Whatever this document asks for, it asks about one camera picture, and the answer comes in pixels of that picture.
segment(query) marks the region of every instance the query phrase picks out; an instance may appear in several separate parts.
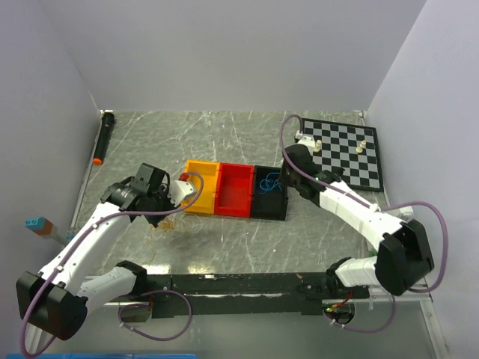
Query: black bin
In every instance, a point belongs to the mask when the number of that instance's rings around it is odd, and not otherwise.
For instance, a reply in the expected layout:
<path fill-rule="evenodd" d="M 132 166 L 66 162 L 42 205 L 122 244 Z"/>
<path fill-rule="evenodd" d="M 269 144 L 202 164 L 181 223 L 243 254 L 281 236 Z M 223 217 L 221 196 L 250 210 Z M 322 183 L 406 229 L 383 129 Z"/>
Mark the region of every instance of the black bin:
<path fill-rule="evenodd" d="M 264 191 L 268 186 L 274 186 L 274 181 L 279 178 L 280 170 L 276 167 L 254 166 L 250 218 L 273 219 L 276 221 L 286 219 L 287 187 L 276 185 L 271 191 Z"/>

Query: robotic arm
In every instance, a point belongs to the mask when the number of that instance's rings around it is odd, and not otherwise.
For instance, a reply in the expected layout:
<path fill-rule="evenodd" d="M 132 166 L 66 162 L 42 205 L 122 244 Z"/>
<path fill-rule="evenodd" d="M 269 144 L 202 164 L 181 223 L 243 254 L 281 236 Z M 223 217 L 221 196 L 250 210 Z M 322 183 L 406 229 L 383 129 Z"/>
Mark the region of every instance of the robotic arm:
<path fill-rule="evenodd" d="M 344 258 L 333 264 L 326 272 L 331 290 L 380 285 L 393 295 L 401 295 L 434 269 L 426 230 L 421 223 L 416 220 L 406 223 L 380 212 L 377 204 L 367 202 L 341 180 L 342 168 L 318 170 L 312 160 L 317 148 L 311 136 L 298 132 L 295 139 L 296 144 L 285 149 L 293 164 L 343 193 L 303 177 L 286 160 L 280 183 L 294 187 L 303 198 L 343 219 L 377 252 L 375 257 Z"/>
<path fill-rule="evenodd" d="M 168 173 L 145 163 L 135 177 L 110 185 L 93 215 L 69 245 L 38 274 L 25 272 L 16 282 L 20 316 L 24 317 L 34 295 L 55 269 L 60 273 L 44 292 L 29 322 L 62 340 L 71 338 L 86 317 L 105 303 L 121 295 L 146 292 L 146 269 L 128 261 L 118 263 L 110 272 L 84 283 L 91 267 L 136 216 L 122 215 L 103 222 L 85 238 L 65 265 L 59 266 L 59 263 L 80 236 L 99 219 L 122 211 L 168 211 L 196 193 L 190 182 L 170 181 Z M 156 227 L 165 216 L 145 218 Z"/>

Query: blue object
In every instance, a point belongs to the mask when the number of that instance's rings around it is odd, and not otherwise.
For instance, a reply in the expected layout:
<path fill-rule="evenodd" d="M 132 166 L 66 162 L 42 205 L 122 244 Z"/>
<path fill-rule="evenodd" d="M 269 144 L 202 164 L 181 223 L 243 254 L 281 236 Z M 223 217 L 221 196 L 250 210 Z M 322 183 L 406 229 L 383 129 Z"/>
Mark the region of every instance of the blue object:
<path fill-rule="evenodd" d="M 42 354 L 39 359 L 196 359 L 196 354 Z M 7 359 L 25 359 L 21 354 L 9 354 Z"/>
<path fill-rule="evenodd" d="M 32 217 L 25 221 L 25 227 L 30 230 L 41 230 L 45 227 L 45 221 L 45 217 Z"/>
<path fill-rule="evenodd" d="M 269 176 L 271 176 L 271 175 L 279 176 L 279 172 L 271 172 L 266 176 L 265 179 L 261 180 L 260 188 L 261 188 L 261 190 L 263 190 L 263 193 L 260 193 L 260 194 L 265 194 L 267 192 L 271 192 L 276 187 L 278 187 L 280 191 L 283 191 L 283 188 L 279 184 L 278 178 L 277 179 L 270 179 Z"/>

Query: gray wall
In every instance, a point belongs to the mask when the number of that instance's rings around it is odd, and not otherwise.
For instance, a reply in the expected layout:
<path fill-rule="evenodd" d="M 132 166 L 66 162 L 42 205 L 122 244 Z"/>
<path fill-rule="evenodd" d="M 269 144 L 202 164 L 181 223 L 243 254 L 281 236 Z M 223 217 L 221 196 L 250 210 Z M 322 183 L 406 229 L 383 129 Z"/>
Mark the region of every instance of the gray wall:
<path fill-rule="evenodd" d="M 479 358 L 479 2 L 429 0 L 369 109 L 393 203 L 423 199 L 448 222 L 445 279 L 433 293 L 454 358 Z M 427 225 L 436 264 L 439 225 Z"/>
<path fill-rule="evenodd" d="M 37 1 L 0 1 L 0 358 L 18 351 L 15 282 L 58 248 L 23 227 L 66 228 L 97 130 L 97 110 Z"/>
<path fill-rule="evenodd" d="M 425 0 L 40 0 L 100 108 L 366 109 Z"/>

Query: chessboard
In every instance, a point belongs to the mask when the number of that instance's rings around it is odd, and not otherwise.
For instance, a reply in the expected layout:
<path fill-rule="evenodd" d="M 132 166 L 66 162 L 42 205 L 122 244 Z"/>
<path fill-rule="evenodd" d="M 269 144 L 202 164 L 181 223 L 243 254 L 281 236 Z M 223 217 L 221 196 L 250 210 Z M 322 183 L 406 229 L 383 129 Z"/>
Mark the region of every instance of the chessboard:
<path fill-rule="evenodd" d="M 376 129 L 373 127 L 303 119 L 305 134 L 321 140 L 321 151 L 315 153 L 313 162 L 321 170 L 334 167 L 344 169 L 342 179 L 353 189 L 383 191 L 381 161 Z M 366 146 L 361 153 L 356 150 L 362 141 Z"/>

